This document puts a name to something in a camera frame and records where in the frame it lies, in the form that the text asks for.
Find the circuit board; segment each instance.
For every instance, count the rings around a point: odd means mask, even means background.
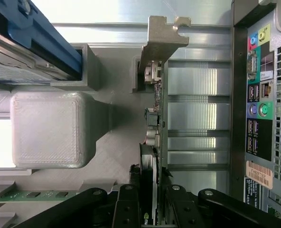
[[[76,195],[76,191],[19,191],[13,190],[0,197],[0,203],[64,201]]]

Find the colored audio port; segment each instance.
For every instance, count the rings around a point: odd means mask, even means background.
[[[259,107],[259,114],[262,117],[265,117],[268,113],[268,107],[266,104],[261,104]]]
[[[250,39],[250,44],[251,44],[251,45],[254,45],[255,42],[256,42],[256,38],[255,38],[255,37],[252,37],[252,38]]]
[[[256,114],[256,113],[258,112],[258,109],[257,109],[257,107],[256,107],[255,104],[250,105],[250,107],[249,107],[249,112],[250,112],[251,114]]]
[[[259,34],[259,41],[263,41],[265,39],[265,37],[266,37],[266,33],[265,32],[261,32]]]

